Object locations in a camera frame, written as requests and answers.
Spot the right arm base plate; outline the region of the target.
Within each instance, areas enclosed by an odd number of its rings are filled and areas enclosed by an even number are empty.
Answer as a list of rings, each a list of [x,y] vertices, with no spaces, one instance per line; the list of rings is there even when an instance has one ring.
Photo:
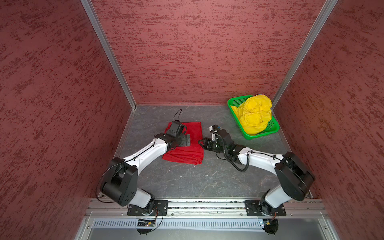
[[[285,217],[287,215],[283,204],[277,208],[273,208],[264,200],[246,200],[244,204],[248,217]]]

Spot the red shorts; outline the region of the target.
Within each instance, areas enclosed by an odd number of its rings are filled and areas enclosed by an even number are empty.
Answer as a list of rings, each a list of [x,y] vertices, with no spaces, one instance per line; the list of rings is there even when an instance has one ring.
[[[200,122],[187,122],[183,125],[187,127],[186,134],[190,135],[190,146],[177,147],[168,151],[162,159],[173,163],[200,165],[204,158],[204,150],[199,145],[199,141],[203,139],[202,124]]]

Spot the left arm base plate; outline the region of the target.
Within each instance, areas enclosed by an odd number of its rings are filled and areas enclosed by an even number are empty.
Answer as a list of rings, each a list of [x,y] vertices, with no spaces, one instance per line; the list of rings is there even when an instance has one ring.
[[[167,200],[150,200],[145,208],[129,204],[127,215],[137,217],[152,217],[156,214],[160,214],[161,216],[166,216],[168,211],[168,204],[169,201]]]

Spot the green plastic basket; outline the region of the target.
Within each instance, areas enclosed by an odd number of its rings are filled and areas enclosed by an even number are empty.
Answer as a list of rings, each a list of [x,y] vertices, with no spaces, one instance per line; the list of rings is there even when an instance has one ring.
[[[267,128],[262,131],[261,133],[255,135],[255,136],[250,136],[250,135],[247,135],[244,130],[242,129],[242,127],[240,126],[237,118],[235,117],[235,114],[233,113],[233,111],[231,110],[230,108],[230,104],[234,103],[235,106],[238,106],[240,103],[242,103],[243,101],[245,101],[247,98],[249,97],[253,97],[252,95],[249,95],[249,96],[241,96],[241,97],[234,97],[234,98],[231,98],[227,101],[227,105],[229,107],[229,110],[231,112],[231,115],[233,116],[238,128],[240,129],[243,137],[246,139],[246,140],[252,140],[252,139],[255,139],[255,138],[259,138],[259,137],[264,137],[264,136],[268,136],[270,134],[274,134],[274,133],[277,133],[280,129],[280,126],[277,122],[277,120],[275,119],[275,117],[273,117],[273,114],[272,114],[272,120],[268,123],[268,126]]]

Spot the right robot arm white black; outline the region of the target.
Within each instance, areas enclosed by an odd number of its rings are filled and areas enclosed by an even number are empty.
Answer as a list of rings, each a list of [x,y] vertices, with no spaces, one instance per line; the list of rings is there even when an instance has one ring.
[[[303,201],[316,177],[312,171],[292,152],[274,155],[236,144],[226,130],[211,130],[211,138],[198,141],[207,151],[222,153],[224,160],[237,171],[245,172],[249,167],[265,170],[277,176],[280,185],[264,193],[257,206],[257,213],[272,216],[290,201]]]

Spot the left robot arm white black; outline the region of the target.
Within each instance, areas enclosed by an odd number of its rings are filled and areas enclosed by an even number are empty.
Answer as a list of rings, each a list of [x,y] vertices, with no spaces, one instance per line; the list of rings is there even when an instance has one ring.
[[[100,192],[122,207],[136,206],[146,211],[155,209],[152,194],[138,188],[140,173],[155,159],[178,147],[190,146],[187,126],[180,121],[172,121],[165,133],[154,136],[144,148],[123,159],[115,157],[100,179]]]

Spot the yellow shorts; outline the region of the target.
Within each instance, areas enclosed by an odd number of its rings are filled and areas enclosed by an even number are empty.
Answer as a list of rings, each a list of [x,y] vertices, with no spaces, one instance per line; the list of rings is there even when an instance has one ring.
[[[272,106],[272,101],[265,95],[249,97],[238,106],[230,104],[240,126],[250,136],[255,136],[267,128],[272,120]]]

